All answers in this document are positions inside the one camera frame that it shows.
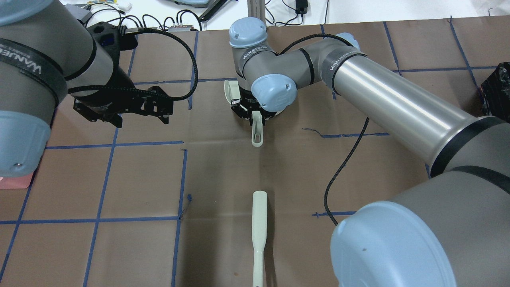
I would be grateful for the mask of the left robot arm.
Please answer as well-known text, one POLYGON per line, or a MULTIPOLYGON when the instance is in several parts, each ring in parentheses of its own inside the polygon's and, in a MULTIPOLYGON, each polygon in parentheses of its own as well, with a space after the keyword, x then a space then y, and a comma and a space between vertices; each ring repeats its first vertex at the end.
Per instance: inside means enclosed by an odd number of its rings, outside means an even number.
POLYGON ((120 51, 136 45, 124 28, 85 28, 58 0, 2 0, 1 176, 37 169, 67 95, 91 122, 120 128, 120 115, 135 113, 167 124, 173 100, 156 86, 136 89, 120 68, 120 51))

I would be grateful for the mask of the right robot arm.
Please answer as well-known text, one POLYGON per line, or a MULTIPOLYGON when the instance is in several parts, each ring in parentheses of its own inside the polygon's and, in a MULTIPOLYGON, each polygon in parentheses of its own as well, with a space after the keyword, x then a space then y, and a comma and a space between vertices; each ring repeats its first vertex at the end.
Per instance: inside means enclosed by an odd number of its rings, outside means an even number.
POLYGON ((322 82, 367 116, 362 139, 396 145, 428 167, 427 180, 334 220, 330 260, 339 287, 508 287, 509 123, 475 117, 370 59, 348 33, 275 52, 266 24, 228 31, 236 82, 225 95, 262 126, 322 82))

